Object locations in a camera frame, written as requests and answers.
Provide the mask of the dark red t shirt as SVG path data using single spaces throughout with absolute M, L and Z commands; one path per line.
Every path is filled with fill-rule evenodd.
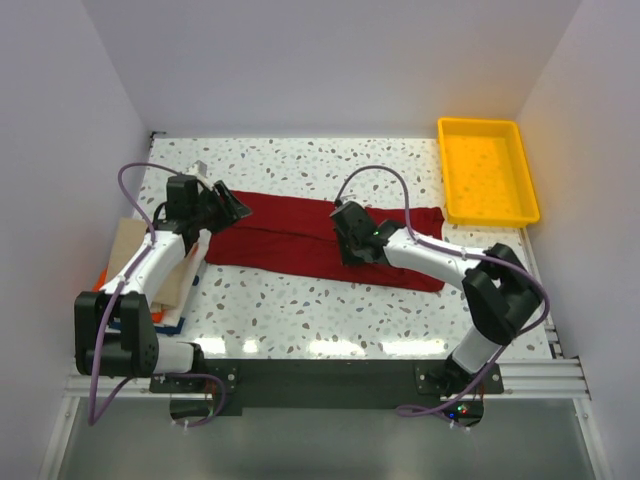
M 237 191 L 252 214 L 211 237 L 205 261 L 211 265 L 257 268 L 288 275 L 402 288 L 427 293 L 444 283 L 390 266 L 342 264 L 325 200 Z

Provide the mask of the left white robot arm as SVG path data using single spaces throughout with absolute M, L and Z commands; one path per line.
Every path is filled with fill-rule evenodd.
M 167 179 L 164 216 L 156 216 L 142 245 L 123 269 L 74 303 L 75 361 L 83 375 L 150 378 L 172 374 L 185 392 L 200 390 L 207 368 L 200 348 L 157 336 L 150 305 L 165 279 L 200 239 L 248 217 L 251 210 L 218 181 L 196 175 Z

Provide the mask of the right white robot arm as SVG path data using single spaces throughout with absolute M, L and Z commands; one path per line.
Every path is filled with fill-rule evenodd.
M 521 332 L 546 301 L 535 278 L 513 250 L 497 243 L 467 249 L 415 232 L 407 221 L 376 222 L 348 201 L 331 214 L 342 260 L 419 273 L 462 291 L 472 326 L 449 354 L 445 379 L 459 393 L 481 380 L 481 370 Z

